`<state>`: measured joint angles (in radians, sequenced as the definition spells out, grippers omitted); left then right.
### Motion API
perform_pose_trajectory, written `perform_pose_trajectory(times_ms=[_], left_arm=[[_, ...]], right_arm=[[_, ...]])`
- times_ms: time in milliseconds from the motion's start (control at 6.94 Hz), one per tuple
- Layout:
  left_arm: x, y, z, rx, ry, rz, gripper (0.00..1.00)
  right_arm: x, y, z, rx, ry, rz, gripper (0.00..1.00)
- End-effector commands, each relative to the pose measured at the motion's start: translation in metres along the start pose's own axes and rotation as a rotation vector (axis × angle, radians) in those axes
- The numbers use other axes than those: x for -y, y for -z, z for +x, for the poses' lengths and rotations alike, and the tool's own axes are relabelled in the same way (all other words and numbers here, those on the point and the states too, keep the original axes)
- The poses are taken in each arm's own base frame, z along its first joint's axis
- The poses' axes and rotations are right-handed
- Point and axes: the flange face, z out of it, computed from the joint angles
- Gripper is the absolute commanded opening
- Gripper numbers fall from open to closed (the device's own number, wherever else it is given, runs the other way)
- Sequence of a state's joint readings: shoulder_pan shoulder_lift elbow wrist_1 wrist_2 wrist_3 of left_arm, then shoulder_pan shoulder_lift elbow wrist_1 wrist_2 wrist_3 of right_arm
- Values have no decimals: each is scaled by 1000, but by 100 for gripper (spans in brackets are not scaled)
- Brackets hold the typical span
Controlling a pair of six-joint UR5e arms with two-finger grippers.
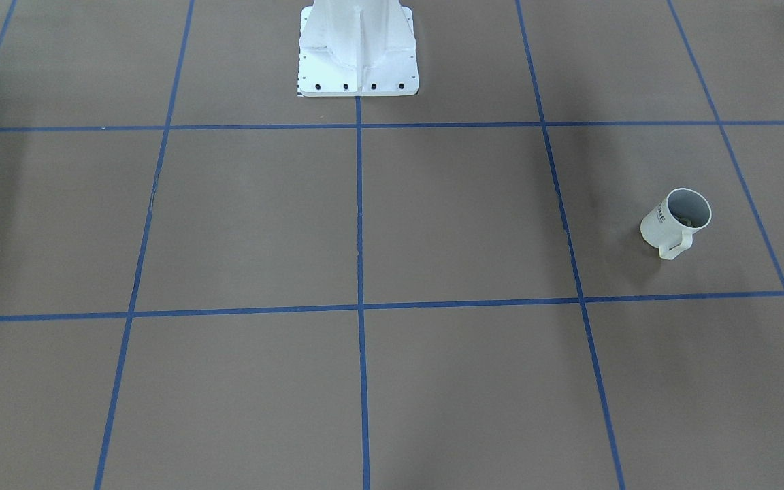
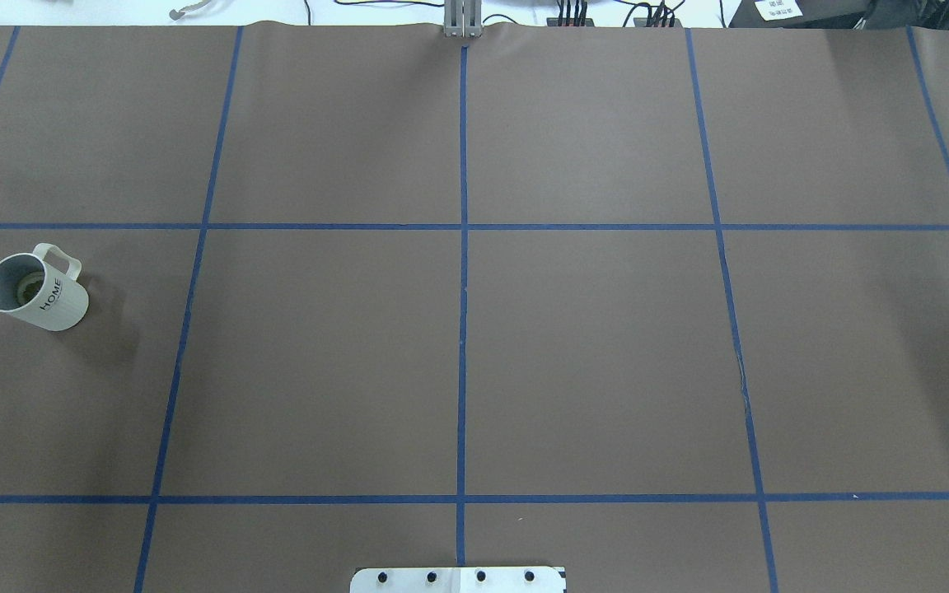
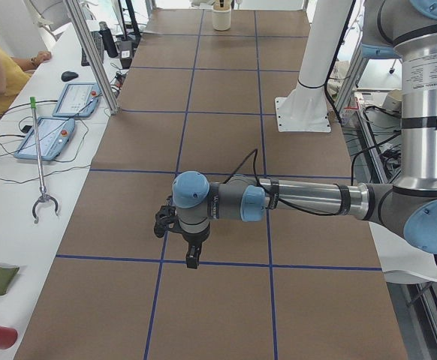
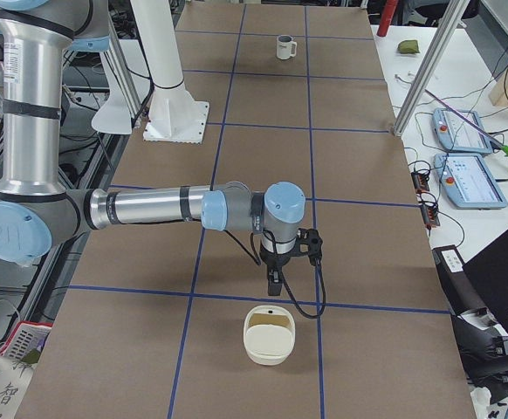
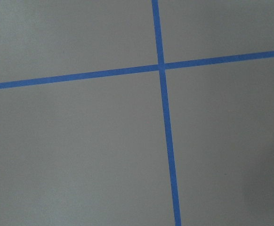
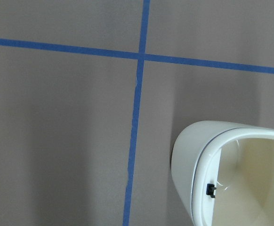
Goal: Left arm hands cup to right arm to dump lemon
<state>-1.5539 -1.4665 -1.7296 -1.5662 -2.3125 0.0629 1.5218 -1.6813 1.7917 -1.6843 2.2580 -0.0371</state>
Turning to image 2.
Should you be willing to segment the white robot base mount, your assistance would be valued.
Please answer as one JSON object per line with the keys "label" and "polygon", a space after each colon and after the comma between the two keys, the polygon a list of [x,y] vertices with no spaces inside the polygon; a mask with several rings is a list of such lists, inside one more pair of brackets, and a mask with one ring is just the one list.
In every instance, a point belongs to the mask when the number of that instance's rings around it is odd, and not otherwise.
{"label": "white robot base mount", "polygon": [[350,592],[566,592],[563,567],[369,567]]}

